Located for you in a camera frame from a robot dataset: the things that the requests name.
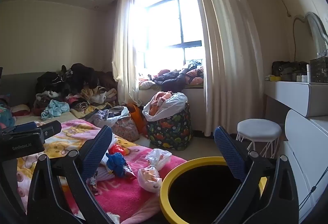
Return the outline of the red candy wrapper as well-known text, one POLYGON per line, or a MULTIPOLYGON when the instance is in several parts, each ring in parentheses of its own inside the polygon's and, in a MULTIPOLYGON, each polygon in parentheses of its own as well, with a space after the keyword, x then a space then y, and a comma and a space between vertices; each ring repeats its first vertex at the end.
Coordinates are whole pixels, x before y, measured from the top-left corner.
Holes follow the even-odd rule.
POLYGON ((90 191, 95 195, 99 195, 99 191, 98 191, 98 188, 97 188, 97 179, 96 179, 96 174, 94 174, 92 177, 90 177, 88 180, 87 180, 87 184, 88 184, 88 187, 90 189, 90 191))

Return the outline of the blue wrapper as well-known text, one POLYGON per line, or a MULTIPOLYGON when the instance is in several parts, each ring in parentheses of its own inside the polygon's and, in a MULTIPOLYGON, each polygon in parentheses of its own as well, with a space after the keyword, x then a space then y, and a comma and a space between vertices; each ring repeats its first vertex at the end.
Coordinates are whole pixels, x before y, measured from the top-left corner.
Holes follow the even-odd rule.
POLYGON ((124 166, 126 165, 126 161, 123 155, 119 152, 114 154, 106 153, 106 157, 106 166, 113 171, 117 177, 124 177, 124 166))

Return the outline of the red plastic bag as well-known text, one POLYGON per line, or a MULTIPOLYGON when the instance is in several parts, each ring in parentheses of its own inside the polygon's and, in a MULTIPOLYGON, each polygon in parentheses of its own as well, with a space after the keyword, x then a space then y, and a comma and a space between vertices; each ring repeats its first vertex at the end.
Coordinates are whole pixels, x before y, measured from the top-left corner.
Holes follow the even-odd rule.
POLYGON ((113 155, 116 153, 120 153, 122 156, 127 156, 130 151, 127 148, 122 147, 121 145, 115 143, 110 149, 109 149, 109 154, 113 155))

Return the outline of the white snack bag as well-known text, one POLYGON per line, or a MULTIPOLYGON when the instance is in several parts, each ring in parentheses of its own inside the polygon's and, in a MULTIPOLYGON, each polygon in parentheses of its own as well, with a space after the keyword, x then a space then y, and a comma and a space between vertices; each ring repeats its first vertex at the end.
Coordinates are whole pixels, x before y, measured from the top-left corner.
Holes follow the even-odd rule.
POLYGON ((147 166, 138 170, 137 180, 144 190, 158 193, 162 186, 162 178, 155 166, 147 166))

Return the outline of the white printed plastic bag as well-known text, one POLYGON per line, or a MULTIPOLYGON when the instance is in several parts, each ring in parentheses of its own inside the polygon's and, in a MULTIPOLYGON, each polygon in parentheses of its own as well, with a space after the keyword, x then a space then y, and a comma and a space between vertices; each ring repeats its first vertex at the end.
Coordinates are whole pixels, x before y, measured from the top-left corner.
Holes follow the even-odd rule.
POLYGON ((149 166, 154 167, 157 171, 171 161, 172 153, 162 149, 152 149, 145 157, 149 166))

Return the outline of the white foam fruit net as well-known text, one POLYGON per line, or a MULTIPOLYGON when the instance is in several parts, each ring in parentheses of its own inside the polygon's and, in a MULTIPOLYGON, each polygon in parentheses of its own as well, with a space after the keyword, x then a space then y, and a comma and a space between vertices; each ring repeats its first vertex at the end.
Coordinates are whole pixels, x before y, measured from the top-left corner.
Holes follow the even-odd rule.
POLYGON ((107 181, 115 177, 115 174, 109 170, 109 168, 106 166, 106 163, 103 161, 100 162, 96 174, 97 181, 107 181))

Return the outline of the yellow rimmed black trash bin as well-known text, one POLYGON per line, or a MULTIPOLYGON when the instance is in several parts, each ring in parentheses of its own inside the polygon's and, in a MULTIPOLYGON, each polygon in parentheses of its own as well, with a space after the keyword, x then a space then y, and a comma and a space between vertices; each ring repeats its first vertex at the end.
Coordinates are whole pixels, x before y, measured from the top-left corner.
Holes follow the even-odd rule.
POLYGON ((196 158, 177 166, 163 180, 161 212, 167 223, 244 223, 259 205, 266 183, 261 178, 253 198, 237 205, 226 221, 219 221, 242 183, 222 156, 196 158))

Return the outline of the light blue garment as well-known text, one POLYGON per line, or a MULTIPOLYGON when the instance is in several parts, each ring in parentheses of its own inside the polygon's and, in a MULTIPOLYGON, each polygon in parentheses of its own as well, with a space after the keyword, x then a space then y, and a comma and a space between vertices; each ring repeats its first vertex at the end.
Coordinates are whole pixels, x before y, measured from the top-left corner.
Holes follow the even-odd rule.
POLYGON ((66 102, 51 100, 47 107, 41 113, 42 120, 59 117, 61 114, 69 112, 70 107, 66 102))

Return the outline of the pink cartoon fleece blanket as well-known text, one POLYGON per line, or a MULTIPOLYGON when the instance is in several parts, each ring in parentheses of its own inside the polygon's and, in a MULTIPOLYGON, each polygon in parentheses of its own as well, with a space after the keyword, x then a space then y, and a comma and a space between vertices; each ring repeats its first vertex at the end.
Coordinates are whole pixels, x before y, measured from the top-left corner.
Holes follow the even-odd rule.
MULTIPOLYGON (((70 120, 63 122, 62 131, 46 140, 45 151, 50 158, 63 157, 69 150, 78 150, 82 144, 94 138, 100 129, 84 120, 70 120)), ((133 173, 148 165, 145 159, 150 148, 137 145, 119 136, 115 142, 130 153, 125 160, 131 166, 133 173)), ((23 205, 27 206, 28 192, 39 154, 32 154, 18 159, 17 181, 18 193, 23 205)), ((159 196, 140 187, 137 179, 119 178, 97 181, 99 195, 97 202, 107 213, 120 217, 121 223, 141 223, 160 212, 159 196)))

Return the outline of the dinosaur print laundry basket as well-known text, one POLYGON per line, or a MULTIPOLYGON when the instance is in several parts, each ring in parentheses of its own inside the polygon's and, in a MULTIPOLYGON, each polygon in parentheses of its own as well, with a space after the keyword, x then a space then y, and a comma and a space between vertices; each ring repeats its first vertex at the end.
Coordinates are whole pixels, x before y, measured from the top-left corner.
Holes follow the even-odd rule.
POLYGON ((190 106, 173 116, 158 121, 147 122, 147 137, 156 147, 176 151, 185 150, 193 137, 190 106))

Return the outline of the right cream curtain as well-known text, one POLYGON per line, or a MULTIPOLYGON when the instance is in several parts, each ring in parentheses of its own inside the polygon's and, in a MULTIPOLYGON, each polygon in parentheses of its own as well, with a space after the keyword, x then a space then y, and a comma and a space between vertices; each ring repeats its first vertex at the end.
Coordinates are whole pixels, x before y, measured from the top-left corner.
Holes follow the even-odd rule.
POLYGON ((262 115, 263 59, 247 0, 197 0, 205 50, 205 136, 262 115))

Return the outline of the orange bag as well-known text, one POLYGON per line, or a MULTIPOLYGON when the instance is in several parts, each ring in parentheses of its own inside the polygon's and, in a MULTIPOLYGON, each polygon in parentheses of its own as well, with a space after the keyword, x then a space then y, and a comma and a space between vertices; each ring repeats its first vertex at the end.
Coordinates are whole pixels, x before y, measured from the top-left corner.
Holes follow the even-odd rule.
POLYGON ((140 110, 140 108, 137 107, 133 103, 128 103, 126 105, 126 107, 128 108, 128 110, 130 112, 132 120, 134 121, 139 134, 143 134, 144 136, 147 136, 147 129, 146 129, 147 122, 146 122, 145 118, 143 117, 143 114, 142 114, 142 111, 140 110))

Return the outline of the white plastic bag with clothes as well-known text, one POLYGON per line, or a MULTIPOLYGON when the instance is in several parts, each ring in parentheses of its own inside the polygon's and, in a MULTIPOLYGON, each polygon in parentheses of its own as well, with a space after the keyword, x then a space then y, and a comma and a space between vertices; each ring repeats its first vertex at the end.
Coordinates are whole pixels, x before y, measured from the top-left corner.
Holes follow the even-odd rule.
POLYGON ((180 113, 187 103, 187 96, 181 92, 159 91, 144 106, 142 114, 148 122, 154 122, 180 113))

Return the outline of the clothes pile on windowsill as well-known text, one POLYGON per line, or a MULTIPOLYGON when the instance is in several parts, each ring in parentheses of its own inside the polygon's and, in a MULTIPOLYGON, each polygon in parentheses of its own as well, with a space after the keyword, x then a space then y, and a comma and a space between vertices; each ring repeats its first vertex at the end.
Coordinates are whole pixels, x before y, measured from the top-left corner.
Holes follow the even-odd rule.
POLYGON ((157 75, 139 79, 140 90, 181 92, 185 88, 202 88, 203 85, 204 68, 197 60, 188 61, 180 70, 161 70, 157 75))

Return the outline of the window with dark frame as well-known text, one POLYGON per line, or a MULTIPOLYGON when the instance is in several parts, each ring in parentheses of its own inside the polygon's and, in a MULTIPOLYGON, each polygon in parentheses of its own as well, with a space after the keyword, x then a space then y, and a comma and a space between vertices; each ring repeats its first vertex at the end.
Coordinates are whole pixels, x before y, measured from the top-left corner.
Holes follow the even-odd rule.
POLYGON ((137 0, 140 35, 137 64, 142 72, 182 69, 202 62, 202 23, 197 0, 137 0))

